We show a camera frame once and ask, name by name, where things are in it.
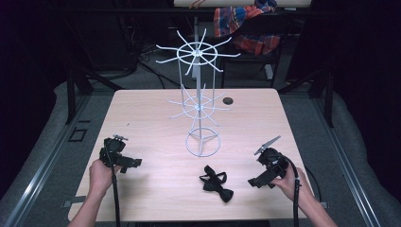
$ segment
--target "gray carpet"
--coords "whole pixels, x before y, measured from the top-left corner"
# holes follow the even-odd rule
[[[283,57],[283,65],[280,65],[279,78],[276,88],[284,86],[286,66],[290,61],[290,51],[294,44],[288,42],[287,55]],[[171,53],[157,51],[150,55],[144,55],[144,63],[163,72],[168,78],[179,81],[176,64],[157,64],[155,60],[170,58]],[[203,75],[209,75],[204,79],[207,87],[211,86],[210,75],[213,71],[202,69]],[[160,80],[143,68],[139,67],[132,75],[115,79],[115,83],[129,89],[162,89]],[[167,89],[177,88],[169,81],[163,80]],[[41,164],[55,148],[60,151],[60,156],[55,158],[55,164],[51,172],[44,179],[40,193],[32,200],[32,206],[26,209],[26,216],[20,217],[23,226],[66,226],[68,224],[68,207],[62,207],[65,201],[74,198],[81,174],[86,167],[90,152],[92,152],[97,134],[100,130],[104,116],[108,110],[113,92],[104,85],[92,81],[95,92],[92,96],[80,96],[79,114],[76,121],[68,128],[64,126],[66,120],[66,87],[62,84],[56,89],[58,102],[48,121],[41,138],[32,150],[20,175],[9,189],[6,196],[0,201],[0,225],[5,226],[10,215],[15,212],[20,199],[24,196],[32,178]],[[195,87],[192,78],[185,77],[184,84]],[[366,197],[372,205],[381,226],[399,226],[401,223],[401,205],[387,191],[385,191],[375,174],[366,163],[366,150],[358,133],[357,127],[347,112],[346,106],[335,96],[333,121],[335,129],[328,130],[322,121],[321,102],[309,99],[305,89],[300,88],[289,95],[281,96],[289,124],[293,130],[295,140],[301,152],[305,165],[311,170],[318,180],[322,192],[323,201],[328,202],[327,212],[339,226],[368,226],[365,216],[358,206],[356,195],[352,190],[352,184],[347,182],[344,172],[340,167],[337,155],[338,148],[333,144],[330,133],[335,133],[340,140],[341,147],[352,164],[358,180],[366,193]],[[81,142],[68,142],[73,130],[86,131]],[[318,196],[317,186],[311,180],[315,194]],[[122,226],[134,226],[135,223],[123,223]],[[266,221],[254,222],[206,222],[206,223],[136,223],[137,226],[267,226]],[[271,220],[270,226],[291,226],[292,219]],[[98,223],[97,226],[114,226],[114,223]],[[300,226],[311,226],[307,219],[301,219]]]

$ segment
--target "dark background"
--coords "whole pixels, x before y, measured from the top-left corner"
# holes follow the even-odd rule
[[[172,1],[158,6],[146,2],[138,1],[139,5],[135,7],[172,6]],[[344,99],[357,122],[368,152],[368,162],[382,185],[399,201],[401,20],[397,10],[400,5],[315,0],[312,11],[348,12],[348,16],[340,22],[306,20],[288,69],[288,79],[296,79],[332,63],[335,91]],[[84,24],[73,21],[77,27],[71,29],[71,24],[66,24],[60,15],[50,16],[40,10],[54,7],[54,2],[6,1],[0,7],[3,136],[0,196],[3,197],[51,114],[56,100],[54,88],[66,81],[71,68],[76,65],[94,70],[134,68],[132,53],[143,46],[127,46],[122,33],[112,37],[100,33],[96,38],[103,39],[91,42],[95,37],[88,35],[91,33],[85,30]],[[107,25],[104,26],[105,33],[120,31],[116,26],[121,24],[115,17],[111,20],[103,23]],[[163,20],[164,24],[160,21],[148,17],[145,26],[136,24],[143,28],[143,33],[134,38],[157,43],[158,38],[164,38],[168,33],[168,20]],[[155,27],[154,24],[161,29],[150,29]],[[82,43],[77,42],[77,35],[84,38]],[[100,50],[88,52],[88,49],[96,48],[86,45],[107,44],[108,41],[119,46],[116,50],[119,58],[107,59]]]

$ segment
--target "wooden table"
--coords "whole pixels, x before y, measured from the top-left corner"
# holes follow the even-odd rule
[[[195,95],[196,90],[188,91]],[[248,180],[259,176],[265,167],[253,154],[270,139],[281,135],[271,147],[286,155],[304,169],[286,114],[277,92],[273,89],[221,89],[224,95],[216,107],[231,108],[215,111],[216,127],[205,119],[203,126],[217,131],[221,138],[219,151],[210,157],[197,157],[185,147],[185,138],[192,119],[179,114],[181,90],[122,90],[115,93],[110,109],[96,140],[92,156],[78,188],[77,196],[89,189],[89,166],[98,158],[103,140],[118,133],[130,140],[122,154],[143,159],[138,168],[118,173],[118,192],[123,221],[197,221],[292,218],[292,201],[278,187],[251,187]],[[206,90],[204,96],[212,96]],[[232,105],[222,102],[234,100]],[[225,203],[217,192],[206,192],[199,176],[209,165],[216,173],[225,171],[228,179],[222,186],[234,191]],[[71,207],[72,219],[81,206]],[[305,215],[300,211],[300,218]],[[97,221],[114,221],[113,188],[104,198]]]

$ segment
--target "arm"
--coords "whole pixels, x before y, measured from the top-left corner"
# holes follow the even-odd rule
[[[314,226],[337,226],[337,224],[330,218],[326,213],[322,205],[315,199],[312,193],[312,189],[306,182],[304,172],[298,169],[300,177],[300,193],[298,206],[312,222]],[[294,200],[294,187],[295,187],[295,176],[292,167],[287,169],[286,177],[283,179],[274,179],[271,183],[280,187],[284,194],[290,199]]]
[[[117,172],[121,166],[115,166]],[[112,170],[100,160],[95,160],[89,167],[90,186],[85,201],[71,220],[69,227],[95,226],[96,216],[107,189],[112,185]]]

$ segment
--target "floor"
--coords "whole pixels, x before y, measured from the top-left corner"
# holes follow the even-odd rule
[[[297,37],[288,37],[280,64],[275,88],[286,85],[285,74],[290,63],[291,51]],[[159,64],[171,58],[171,52],[154,50],[142,55],[142,64],[131,75],[115,77],[116,73],[102,73],[128,89],[177,89],[179,81],[176,63]],[[213,70],[202,70],[202,84],[212,86]],[[163,75],[170,80],[160,79]],[[74,196],[86,167],[93,144],[113,97],[113,91],[91,80],[94,93],[78,96],[78,114],[70,125],[67,118],[66,85],[55,92],[56,107],[32,150],[25,166],[0,201],[2,226],[62,226],[68,224],[68,203]],[[183,84],[194,88],[196,81],[184,77]],[[366,163],[366,150],[360,134],[339,96],[335,96],[334,129],[322,117],[323,103],[310,99],[308,84],[281,95],[288,122],[293,130],[305,165],[318,179],[312,184],[316,195],[328,204],[327,212],[339,226],[397,226],[401,221],[401,205],[377,182],[375,174]],[[69,141],[76,129],[85,129],[82,142]],[[292,225],[291,219],[270,220],[270,226]],[[268,226],[266,221],[198,222],[198,223],[123,223],[123,226]],[[114,226],[113,222],[96,226]],[[301,219],[300,226],[311,226]]]

